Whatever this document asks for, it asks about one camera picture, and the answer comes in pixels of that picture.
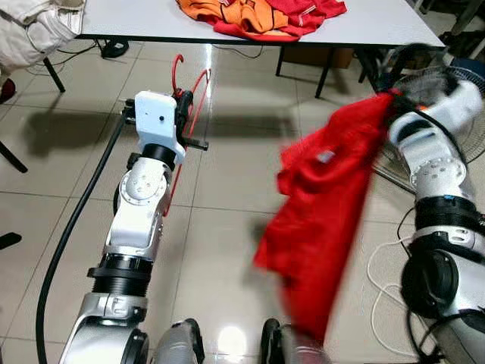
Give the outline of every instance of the white table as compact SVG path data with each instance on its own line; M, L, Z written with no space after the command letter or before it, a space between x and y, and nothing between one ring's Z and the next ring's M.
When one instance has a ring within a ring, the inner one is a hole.
M393 48L422 42L443 47L405 0L345 0L345 3L345 14L324 21L298 44ZM87 0L80 38L115 36L156 42L251 42L214 32L209 24L186 16L175 0Z

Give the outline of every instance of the orange cloth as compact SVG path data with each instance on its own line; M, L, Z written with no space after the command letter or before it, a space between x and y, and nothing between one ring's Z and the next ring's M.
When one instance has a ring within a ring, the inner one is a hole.
M218 0L177 0L182 11L192 19L215 24L223 20L237 25L243 32L288 36L274 32L288 25L288 17L273 9L265 0L236 0L225 6Z

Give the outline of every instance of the black cable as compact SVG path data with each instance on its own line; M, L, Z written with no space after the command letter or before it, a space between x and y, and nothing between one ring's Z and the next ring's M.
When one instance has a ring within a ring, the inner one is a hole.
M54 255L52 256L51 262L48 265L47 273L45 273L44 281L42 282L42 288L40 290L39 302L37 303L36 312L36 345L37 345L37 357L39 358L39 364L47 364L47 358L45 356L45 339L44 339L44 318L45 318L45 304L47 303L47 296L49 294L49 289L52 284L52 279L54 278L55 270L58 267L58 263L61 260L64 248L69 240L70 233L72 232L77 219L81 215L83 208L94 189L96 182L98 182L99 176L101 175L103 168L106 165L106 161L113 150L116 140L120 136L121 130L124 126L124 118L120 117L116 129L114 129L113 134L106 146L105 151L101 159L99 159L98 166L96 167L91 180L89 181L83 195L81 196L79 202L74 209L74 212L69 218L69 222L66 228L62 232L61 239L59 240L58 246L55 248Z
M57 62L57 63L53 63L52 65L53 66L58 66L60 64L64 64L64 63L70 61L71 59L73 59L74 57L77 57L78 55L82 55L83 53L86 53L86 52L90 51L91 49L93 49L95 47L96 47L96 45L91 45L89 48L86 48L86 49L83 49L82 51L76 52L72 56L67 57L66 59L64 59L63 61L60 61L60 62Z
M408 311L406 312L406 328L408 329L409 340L411 341L412 348L414 349L414 351L419 356L419 359L422 360L426 356L426 354L418 346L418 343L416 342L415 336L412 333L411 310L410 309L408 309Z
M460 156L460 159L465 164L465 167L467 167L467 160L466 160L465 156L463 155L462 149L459 147L459 145L456 142L456 139L453 136L453 134L451 134L439 121L432 118L431 116L429 116L425 112L418 110L413 105L412 101L409 100L408 98L406 98L405 96L396 96L396 100L399 102L398 106L402 106L407 111L414 112L415 114L421 116L423 119L429 121L432 125L434 125L438 129L440 129L443 132L443 134L445 134L445 136L449 139L449 141L453 144L458 155Z
M92 44L91 44L91 45L90 45L88 48L89 48L89 49L91 49L90 47L92 47L92 46L94 46L94 45L95 45L95 43L93 42L93 43L92 43ZM74 51L74 52L72 52L72 51L65 51L65 50L63 50L63 49L58 49L58 52L60 52L60 53L64 53L64 54L66 54L66 55L77 55L78 53L83 52L83 51L84 51L84 49L82 49L82 50L80 50L80 51Z
M408 217L408 215L409 215L409 214L411 213L411 211L412 211L412 210L414 210L414 209L415 209L415 207L414 207L414 206L413 206L413 207L411 207L411 208L410 208L410 209L409 209L409 210L408 210L408 211L407 211L407 212L404 214L404 216L402 216L402 219L401 219L401 221L399 222L399 225L398 225L398 227L397 227L397 231L396 231L397 238L398 238L399 240L401 240L401 234L400 234L399 232L401 231L402 224L404 224L405 219ZM409 258L411 258L411 253L409 252L408 247L407 247L406 245L404 245L404 242L400 241L400 243L401 243L402 248L404 249L404 251L405 251L405 252L406 252L406 254L408 255L408 257L409 257Z
M246 58L250 58L250 59L256 59L257 57L259 57L262 53L263 53L263 48L264 46L262 45L261 48L259 49L259 52L257 55L247 55L246 53L243 53L241 52L239 49L235 49L235 48L224 48L224 47L220 47L218 45L212 45L213 47L217 48L217 49L225 49L227 51L232 51L232 52L235 52L243 57L246 57Z
M426 341L428 336L430 336L433 333L433 331L435 331L438 327L443 326L456 319L463 319L464 317L475 316L475 315L483 317L484 313L483 311L479 311L477 309L464 309L460 313L439 318L424 333L424 336L421 339L421 342L419 343L419 348L421 349L423 347L424 342Z

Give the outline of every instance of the white cable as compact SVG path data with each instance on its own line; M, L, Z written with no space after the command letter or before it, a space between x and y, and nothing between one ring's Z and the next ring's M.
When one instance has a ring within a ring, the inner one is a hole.
M382 287L380 284L377 283L377 281L371 275L371 263L372 263L372 259L374 259L374 257L376 256L377 252L381 248L384 248L385 246L393 246L393 245L396 245L396 244L400 244L401 242L403 242L405 240L410 240L410 239L411 239L411 237L404 237L404 238L402 238L400 240L393 241L392 243L382 243L381 245L379 245L372 252L371 256L369 257L369 260L368 260L368 263L367 263L367 277L369 278L369 281L371 281L371 283L379 290L379 294L377 295L377 297L376 297L376 299L374 301L374 305L372 305L372 311L371 311L371 328L372 328L372 333L374 334L375 338L377 339L377 341L379 341L379 344L382 345L383 347L385 347L386 349L388 349L388 351L391 351L393 353L396 353L396 354L399 354L399 355L403 355L403 356L410 356L410 357L413 357L413 358L417 358L417 355L415 353L410 353L410 352L402 351L402 350L396 349L394 347L391 347L384 340L382 340L382 338L377 333L376 325L375 325L375 322L374 322L374 317L375 317L375 312L376 312L377 304L379 303L379 300L382 297L383 293L385 293L389 298L393 299L396 303L398 303L403 308L406 308L406 304L403 303L398 297L394 296L393 294L391 294L390 292L387 291L387 289L390 288L390 287L398 287L398 288L401 288L401 286L399 284L396 284L396 283L388 283L384 287Z
M388 349L388 351L392 351L393 353L396 353L396 354L399 354L399 355L403 355L403 356L410 356L412 358L418 358L418 356L415 353L410 353L410 352L407 352L407 351L402 351L402 350L396 349L394 347L391 347L389 344L386 344L386 342L384 342L384 340L382 340L380 338L379 334L377 333L376 325L375 325L375 322L374 322L374 317L375 317L375 313L376 313L377 304L379 303L379 300L382 297L382 293L385 293L388 296L393 297L392 294L390 294L389 292L387 292L387 288L389 288L389 287L401 288L401 286L399 284L396 284L396 283L388 283L388 284L386 284L383 287L382 290L379 290L379 294L377 295L376 300L374 301L374 305L372 305L372 312L371 312L371 327L372 327L372 333L376 337L377 341L379 341L379 344L382 345L383 347L385 347L386 349Z
M372 277L372 275L371 275L371 263L372 263L372 259L374 259L374 257L376 256L377 252L381 248L384 248L385 246L392 246L392 245L400 244L401 242L406 241L406 240L410 240L410 239L411 239L411 237L403 237L402 239L397 240L397 241L393 241L392 243L383 243L383 244L379 245L375 249L375 251L372 252L371 256L369 257L368 263L367 263L367 277L369 278L369 281L371 281L371 283L374 286L376 286L376 288L378 288L380 291L383 291L388 297L392 298L394 301L396 301L396 303L398 303L402 307L406 307L406 305L398 297L396 297L393 294L385 291L383 289L383 287L380 286L380 284L377 283L377 281L374 279L374 277Z

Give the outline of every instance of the cardboard box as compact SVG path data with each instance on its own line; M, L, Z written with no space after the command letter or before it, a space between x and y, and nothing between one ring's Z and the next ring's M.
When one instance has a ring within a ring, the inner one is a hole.
M312 66L324 66L327 61L329 48L321 47L286 47L283 61ZM348 68L354 50L351 48L338 48L333 54L332 67Z

